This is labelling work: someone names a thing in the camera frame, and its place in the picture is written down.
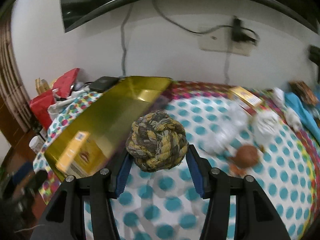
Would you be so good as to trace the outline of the brown monkey plush toy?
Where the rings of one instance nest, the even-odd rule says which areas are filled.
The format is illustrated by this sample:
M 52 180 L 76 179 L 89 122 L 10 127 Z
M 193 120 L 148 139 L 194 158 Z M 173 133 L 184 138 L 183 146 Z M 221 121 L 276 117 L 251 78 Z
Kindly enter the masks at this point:
M 236 151 L 235 156 L 228 158 L 230 173 L 236 177 L 244 177 L 246 170 L 260 162 L 258 149 L 253 145 L 243 145 Z

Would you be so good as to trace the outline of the large white sock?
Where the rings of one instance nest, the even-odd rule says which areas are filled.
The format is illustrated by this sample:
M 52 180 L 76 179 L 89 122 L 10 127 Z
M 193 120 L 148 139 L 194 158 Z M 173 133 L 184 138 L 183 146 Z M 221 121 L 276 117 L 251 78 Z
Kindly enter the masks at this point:
M 255 142 L 264 147 L 279 131 L 279 116 L 272 110 L 260 111 L 253 117 L 252 128 Z

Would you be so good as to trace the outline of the yellow grey rope ball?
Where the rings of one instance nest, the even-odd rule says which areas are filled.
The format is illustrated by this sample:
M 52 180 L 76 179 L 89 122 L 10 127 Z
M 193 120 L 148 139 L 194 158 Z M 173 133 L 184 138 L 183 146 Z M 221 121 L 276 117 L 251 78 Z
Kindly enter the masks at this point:
M 126 150 L 144 172 L 180 165 L 189 143 L 183 125 L 163 111 L 150 112 L 131 125 Z

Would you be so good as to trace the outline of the white plastic jar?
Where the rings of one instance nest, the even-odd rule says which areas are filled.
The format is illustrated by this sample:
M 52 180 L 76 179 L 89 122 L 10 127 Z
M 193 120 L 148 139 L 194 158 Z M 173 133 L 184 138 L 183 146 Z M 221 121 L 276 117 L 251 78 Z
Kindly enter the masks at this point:
M 35 154 L 38 154 L 44 145 L 44 140 L 39 136 L 34 136 L 30 142 L 29 142 L 29 147 Z

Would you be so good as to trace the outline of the gold cardboard box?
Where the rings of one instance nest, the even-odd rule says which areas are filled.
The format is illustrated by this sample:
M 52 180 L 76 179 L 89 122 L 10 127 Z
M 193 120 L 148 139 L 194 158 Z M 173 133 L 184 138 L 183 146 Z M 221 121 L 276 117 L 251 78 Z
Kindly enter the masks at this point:
M 65 175 L 56 168 L 56 162 L 78 131 L 89 132 L 103 154 L 110 157 L 127 139 L 131 124 L 149 111 L 171 82 L 168 77 L 126 77 L 86 108 L 44 153 L 59 180 L 63 181 Z

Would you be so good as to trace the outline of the clear plastic bottle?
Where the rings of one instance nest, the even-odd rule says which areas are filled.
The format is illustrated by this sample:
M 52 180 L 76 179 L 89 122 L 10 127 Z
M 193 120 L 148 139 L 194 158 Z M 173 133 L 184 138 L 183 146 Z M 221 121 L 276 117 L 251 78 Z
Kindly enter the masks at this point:
M 204 136 L 201 149 L 211 155 L 221 154 L 241 131 L 247 128 L 248 114 L 236 102 L 229 105 L 228 119 L 218 123 L 216 132 L 210 132 Z

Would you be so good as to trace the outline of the white rolled sock near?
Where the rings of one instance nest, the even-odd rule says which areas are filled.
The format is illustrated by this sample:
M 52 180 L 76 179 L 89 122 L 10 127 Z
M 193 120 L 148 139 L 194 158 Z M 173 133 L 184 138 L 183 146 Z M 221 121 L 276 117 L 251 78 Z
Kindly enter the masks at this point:
M 302 123 L 298 114 L 291 108 L 287 107 L 285 113 L 285 120 L 287 124 L 295 131 L 299 132 L 302 129 Z

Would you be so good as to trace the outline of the blue cloth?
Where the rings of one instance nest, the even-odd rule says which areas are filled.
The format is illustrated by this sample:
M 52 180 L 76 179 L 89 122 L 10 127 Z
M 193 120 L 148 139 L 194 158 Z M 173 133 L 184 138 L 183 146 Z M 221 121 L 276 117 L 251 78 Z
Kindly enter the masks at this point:
M 285 93 L 285 104 L 292 108 L 300 118 L 301 123 L 309 130 L 319 144 L 319 128 L 312 115 L 304 108 L 301 100 L 294 93 Z

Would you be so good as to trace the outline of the red paper bag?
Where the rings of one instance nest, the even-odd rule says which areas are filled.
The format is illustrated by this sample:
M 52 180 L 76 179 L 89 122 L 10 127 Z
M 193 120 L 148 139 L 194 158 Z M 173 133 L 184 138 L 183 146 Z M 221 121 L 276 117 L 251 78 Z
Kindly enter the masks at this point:
M 39 123 L 47 130 L 52 123 L 48 108 L 57 103 L 57 100 L 66 99 L 71 94 L 71 86 L 75 84 L 80 72 L 79 68 L 73 68 L 53 82 L 52 87 L 44 79 L 35 80 L 35 88 L 38 96 L 29 101 L 32 113 Z

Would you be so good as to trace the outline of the white rolled sock far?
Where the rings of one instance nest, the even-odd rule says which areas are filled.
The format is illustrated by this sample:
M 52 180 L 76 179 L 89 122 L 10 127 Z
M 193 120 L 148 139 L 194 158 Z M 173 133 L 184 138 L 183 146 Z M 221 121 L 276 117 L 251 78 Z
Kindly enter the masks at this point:
M 274 104 L 282 109 L 285 107 L 285 93 L 283 90 L 281 90 L 278 87 L 274 87 L 273 93 L 272 93 L 272 101 Z

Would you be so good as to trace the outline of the yellow medicine box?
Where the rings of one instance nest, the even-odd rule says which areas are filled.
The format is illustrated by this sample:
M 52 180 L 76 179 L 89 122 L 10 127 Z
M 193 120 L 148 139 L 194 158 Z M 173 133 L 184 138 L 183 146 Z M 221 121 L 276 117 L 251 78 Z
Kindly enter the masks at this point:
M 229 98 L 236 101 L 243 108 L 256 108 L 263 102 L 260 98 L 240 86 L 229 90 Z

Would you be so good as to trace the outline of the brown snack packet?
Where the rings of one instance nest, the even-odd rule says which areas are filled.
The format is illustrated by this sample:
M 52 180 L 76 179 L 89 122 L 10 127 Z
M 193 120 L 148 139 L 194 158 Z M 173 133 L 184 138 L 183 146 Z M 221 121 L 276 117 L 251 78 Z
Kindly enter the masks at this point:
M 304 81 L 290 81 L 289 85 L 293 93 L 307 105 L 316 106 L 319 103 L 318 98 Z

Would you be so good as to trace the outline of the black flat device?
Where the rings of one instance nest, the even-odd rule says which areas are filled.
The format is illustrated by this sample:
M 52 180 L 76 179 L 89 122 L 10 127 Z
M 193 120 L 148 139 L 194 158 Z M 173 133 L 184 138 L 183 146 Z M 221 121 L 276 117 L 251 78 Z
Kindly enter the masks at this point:
M 102 76 L 89 85 L 91 91 L 103 93 L 118 83 L 118 77 Z

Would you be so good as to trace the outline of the black power adapter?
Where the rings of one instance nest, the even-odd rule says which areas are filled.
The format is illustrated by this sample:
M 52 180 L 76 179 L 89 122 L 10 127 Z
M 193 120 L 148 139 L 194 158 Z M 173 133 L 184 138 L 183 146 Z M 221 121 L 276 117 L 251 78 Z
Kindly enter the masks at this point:
M 255 36 L 255 38 L 246 34 L 245 31 L 252 33 Z M 238 43 L 249 42 L 256 46 L 259 41 L 259 35 L 255 31 L 252 31 L 251 29 L 243 27 L 242 20 L 234 16 L 232 20 L 231 40 Z

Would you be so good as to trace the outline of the black clamp mount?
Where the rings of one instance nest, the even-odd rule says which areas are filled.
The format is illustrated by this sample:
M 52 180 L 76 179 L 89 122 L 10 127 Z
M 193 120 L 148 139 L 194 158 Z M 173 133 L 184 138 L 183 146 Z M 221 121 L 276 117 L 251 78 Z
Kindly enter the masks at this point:
M 318 67 L 320 66 L 320 48 L 314 45 L 309 46 L 309 60 Z

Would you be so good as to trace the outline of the white wall socket plate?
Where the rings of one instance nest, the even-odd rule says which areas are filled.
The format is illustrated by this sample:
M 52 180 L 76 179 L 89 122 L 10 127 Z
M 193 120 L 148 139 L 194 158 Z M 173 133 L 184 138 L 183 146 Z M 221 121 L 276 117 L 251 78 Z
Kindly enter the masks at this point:
M 199 48 L 204 51 L 215 51 L 249 56 L 255 48 L 252 42 L 234 42 L 231 40 L 231 27 L 223 27 L 197 38 Z

